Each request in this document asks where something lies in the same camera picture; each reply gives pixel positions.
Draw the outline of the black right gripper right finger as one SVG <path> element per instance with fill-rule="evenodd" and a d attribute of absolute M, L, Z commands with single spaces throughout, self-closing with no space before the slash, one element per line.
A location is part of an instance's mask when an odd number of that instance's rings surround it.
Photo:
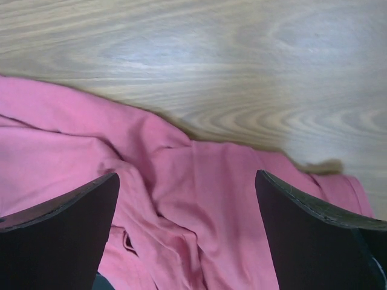
<path fill-rule="evenodd" d="M 386 222 L 259 170 L 255 179 L 280 289 L 386 289 Z"/>

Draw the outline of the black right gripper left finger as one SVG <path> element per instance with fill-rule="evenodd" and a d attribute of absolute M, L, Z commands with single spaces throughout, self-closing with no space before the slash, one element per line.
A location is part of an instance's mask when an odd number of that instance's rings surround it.
<path fill-rule="evenodd" d="M 112 289 L 98 268 L 119 187 L 109 173 L 1 217 L 1 289 Z"/>

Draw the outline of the dusty red t-shirt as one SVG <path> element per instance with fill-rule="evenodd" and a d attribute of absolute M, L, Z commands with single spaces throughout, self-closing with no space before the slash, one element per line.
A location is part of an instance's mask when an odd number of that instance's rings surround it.
<path fill-rule="evenodd" d="M 303 173 L 280 153 L 193 141 L 150 112 L 1 77 L 1 215 L 116 172 L 119 198 L 99 266 L 116 289 L 277 289 L 258 170 L 372 216 L 356 178 Z"/>

